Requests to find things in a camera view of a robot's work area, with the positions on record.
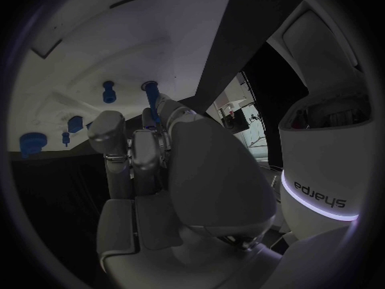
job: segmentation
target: blue plastic part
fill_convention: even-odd
[[[103,92],[103,101],[107,104],[111,104],[116,101],[116,93],[112,89],[114,86],[114,83],[111,81],[105,82],[103,84],[103,87],[105,88],[105,91]]]
[[[142,90],[146,91],[148,103],[150,104],[151,113],[155,122],[160,123],[155,103],[159,97],[158,83],[157,82],[145,82],[142,84]]]
[[[76,116],[68,121],[68,132],[77,133],[83,128],[83,118]]]
[[[68,147],[69,144],[69,133],[63,133],[63,144],[65,144],[65,147]]]
[[[41,133],[24,134],[19,139],[22,158],[26,159],[30,154],[42,151],[42,147],[47,145],[47,136]]]

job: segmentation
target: glowing light strip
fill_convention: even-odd
[[[332,214],[332,213],[329,213],[329,212],[326,212],[324,210],[321,210],[319,209],[318,207],[314,207],[312,206],[310,203],[306,202],[304,199],[300,198],[298,195],[296,195],[289,187],[289,184],[286,182],[286,178],[285,178],[285,175],[284,175],[284,171],[282,171],[282,176],[281,176],[281,181],[282,181],[282,185],[284,186],[284,188],[286,189],[286,191],[295,199],[297,200],[299,203],[303,204],[305,207],[308,207],[310,210],[318,213],[318,214],[321,214],[323,216],[326,216],[326,217],[329,217],[329,218],[332,218],[333,220],[343,220],[343,221],[352,221],[352,220],[356,220],[358,218],[358,215],[352,215],[352,216],[342,216],[342,215],[337,215],[337,214]]]

